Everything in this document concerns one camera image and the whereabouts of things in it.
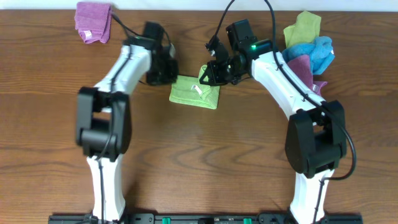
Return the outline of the green microfiber cloth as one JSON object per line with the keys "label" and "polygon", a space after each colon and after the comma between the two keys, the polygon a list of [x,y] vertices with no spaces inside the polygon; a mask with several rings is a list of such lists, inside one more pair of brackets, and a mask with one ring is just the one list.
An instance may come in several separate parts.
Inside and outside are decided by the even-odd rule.
{"label": "green microfiber cloth", "polygon": [[211,110],[217,109],[220,87],[202,85],[199,82],[206,69],[207,65],[202,65],[198,77],[179,75],[177,81],[172,84],[169,101]]}

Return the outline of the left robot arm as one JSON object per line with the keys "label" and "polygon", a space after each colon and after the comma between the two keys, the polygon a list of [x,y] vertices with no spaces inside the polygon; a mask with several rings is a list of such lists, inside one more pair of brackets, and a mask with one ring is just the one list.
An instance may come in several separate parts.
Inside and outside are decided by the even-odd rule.
{"label": "left robot arm", "polygon": [[174,45],[163,46],[147,38],[125,40],[106,76],[78,92],[76,144],[90,167],[95,197],[89,223],[121,223],[123,219],[122,163],[132,135],[130,97],[143,75],[148,85],[175,82]]}

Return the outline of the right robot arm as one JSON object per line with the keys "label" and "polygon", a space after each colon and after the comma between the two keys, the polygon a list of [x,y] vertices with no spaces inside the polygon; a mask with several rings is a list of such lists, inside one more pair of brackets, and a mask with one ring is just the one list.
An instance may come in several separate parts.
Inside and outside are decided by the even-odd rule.
{"label": "right robot arm", "polygon": [[270,40],[250,37],[230,43],[233,55],[217,37],[205,45],[214,60],[207,63],[200,83],[235,85],[248,74],[265,87],[288,119],[285,154],[296,173],[289,217],[295,223],[325,222],[326,188],[347,151],[342,105],[309,89]]}

